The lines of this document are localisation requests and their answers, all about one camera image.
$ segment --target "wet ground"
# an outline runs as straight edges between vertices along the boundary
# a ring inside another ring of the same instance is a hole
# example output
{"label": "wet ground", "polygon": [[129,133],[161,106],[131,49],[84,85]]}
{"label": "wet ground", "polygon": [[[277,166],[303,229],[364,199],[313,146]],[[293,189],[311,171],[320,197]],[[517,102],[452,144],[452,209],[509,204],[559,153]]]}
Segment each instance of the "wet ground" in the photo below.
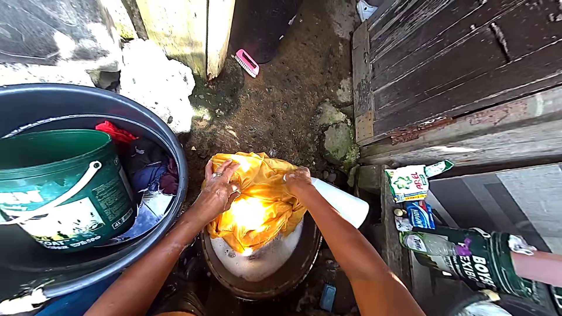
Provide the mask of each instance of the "wet ground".
{"label": "wet ground", "polygon": [[229,56],[217,79],[196,85],[192,132],[180,138],[189,163],[187,202],[198,194],[206,161],[219,152],[266,152],[317,177],[339,168],[323,158],[326,127],[312,118],[323,100],[352,104],[350,38],[358,25],[354,0],[305,0],[257,78]]}
{"label": "wet ground", "polygon": [[[324,132],[332,122],[322,124],[318,114],[328,100],[348,116],[340,122],[352,122],[350,38],[358,25],[355,0],[304,0],[277,55],[260,65],[257,78],[227,57],[217,79],[196,85],[190,97],[196,112],[192,131],[180,136],[189,165],[186,206],[200,191],[205,163],[219,152],[266,152],[306,166],[318,178],[345,177],[340,161],[325,158]],[[211,316],[333,315],[319,308],[325,283],[338,289],[335,314],[359,314],[349,282],[326,245],[305,281],[274,301],[243,303],[213,277],[199,283],[211,288],[206,304]]]}

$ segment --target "white rock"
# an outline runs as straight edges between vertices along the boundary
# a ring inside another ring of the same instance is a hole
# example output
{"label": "white rock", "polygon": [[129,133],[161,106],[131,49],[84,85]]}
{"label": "white rock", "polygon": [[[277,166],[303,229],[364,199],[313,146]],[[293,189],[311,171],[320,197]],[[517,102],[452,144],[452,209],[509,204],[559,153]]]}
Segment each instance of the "white rock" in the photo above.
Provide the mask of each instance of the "white rock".
{"label": "white rock", "polygon": [[94,86],[86,71],[77,67],[0,64],[0,85],[45,82]]}
{"label": "white rock", "polygon": [[191,69],[142,39],[125,43],[123,64],[119,93],[150,109],[174,133],[189,132],[193,108],[188,97],[195,87]]}

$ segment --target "detergent packet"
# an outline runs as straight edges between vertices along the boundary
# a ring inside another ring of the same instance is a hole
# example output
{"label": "detergent packet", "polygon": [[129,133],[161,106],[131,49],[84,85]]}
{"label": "detergent packet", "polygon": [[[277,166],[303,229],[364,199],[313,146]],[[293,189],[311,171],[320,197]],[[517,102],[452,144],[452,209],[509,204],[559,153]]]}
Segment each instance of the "detergent packet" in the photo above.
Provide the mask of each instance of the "detergent packet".
{"label": "detergent packet", "polygon": [[386,169],[394,200],[398,202],[423,200],[429,190],[425,165]]}
{"label": "detergent packet", "polygon": [[424,172],[425,172],[425,175],[428,178],[431,178],[434,175],[438,175],[440,173],[443,173],[443,172],[453,168],[453,166],[454,166],[454,164],[452,162],[445,159],[445,160],[440,161],[440,162],[438,162],[436,164],[433,164],[431,166],[426,166],[424,168]]}
{"label": "detergent packet", "polygon": [[448,160],[436,164],[412,165],[397,169],[385,169],[390,189],[397,203],[405,201],[423,200],[429,191],[429,177],[438,175],[453,167]]}
{"label": "detergent packet", "polygon": [[413,202],[408,201],[405,204],[406,211],[408,212],[408,218],[410,219],[412,226],[435,229],[433,213],[429,204],[427,204],[424,200]]}

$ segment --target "green bucket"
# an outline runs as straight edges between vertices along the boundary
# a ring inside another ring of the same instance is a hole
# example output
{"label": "green bucket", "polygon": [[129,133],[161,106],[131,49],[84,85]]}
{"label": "green bucket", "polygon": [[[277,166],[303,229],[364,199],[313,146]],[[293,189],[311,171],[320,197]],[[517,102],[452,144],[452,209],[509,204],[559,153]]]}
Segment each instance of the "green bucket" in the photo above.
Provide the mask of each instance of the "green bucket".
{"label": "green bucket", "polygon": [[135,219],[131,191],[109,134],[49,130],[0,139],[0,214],[41,245],[84,250]]}

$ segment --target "moss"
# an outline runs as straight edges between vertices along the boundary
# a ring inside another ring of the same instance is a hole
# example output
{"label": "moss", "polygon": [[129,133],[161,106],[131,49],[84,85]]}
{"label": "moss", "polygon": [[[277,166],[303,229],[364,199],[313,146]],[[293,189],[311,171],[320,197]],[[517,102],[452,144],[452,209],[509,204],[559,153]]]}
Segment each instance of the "moss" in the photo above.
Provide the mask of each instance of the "moss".
{"label": "moss", "polygon": [[124,25],[123,23],[115,22],[115,28],[119,32],[119,36],[124,39],[137,38],[137,34],[135,33],[135,31],[132,28]]}

